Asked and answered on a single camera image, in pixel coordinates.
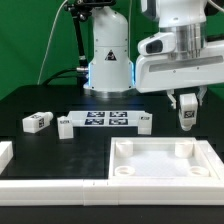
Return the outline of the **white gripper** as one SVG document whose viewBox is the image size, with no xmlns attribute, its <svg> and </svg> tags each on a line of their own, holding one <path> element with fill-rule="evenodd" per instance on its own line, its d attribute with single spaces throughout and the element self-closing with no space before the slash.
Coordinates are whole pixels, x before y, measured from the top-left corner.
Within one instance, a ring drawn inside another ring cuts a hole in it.
<svg viewBox="0 0 224 224">
<path fill-rule="evenodd" d="M 203 105 L 207 86 L 224 82 L 224 44 L 208 44 L 200 57 L 171 60 L 167 55 L 139 56 L 136 62 L 136 88 L 140 93 L 167 90 L 176 109 L 173 89 L 199 86 L 197 98 Z"/>
</svg>

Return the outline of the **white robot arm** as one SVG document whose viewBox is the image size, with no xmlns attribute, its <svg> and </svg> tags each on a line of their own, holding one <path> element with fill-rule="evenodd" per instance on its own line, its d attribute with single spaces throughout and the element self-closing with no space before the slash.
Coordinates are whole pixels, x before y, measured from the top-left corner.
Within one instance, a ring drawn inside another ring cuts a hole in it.
<svg viewBox="0 0 224 224">
<path fill-rule="evenodd" d="M 224 83 L 224 40 L 205 40 L 210 0 L 141 0 L 142 13 L 159 22 L 159 32 L 128 56 L 127 20 L 110 7 L 93 9 L 94 57 L 84 91 L 103 98 Z"/>
</svg>

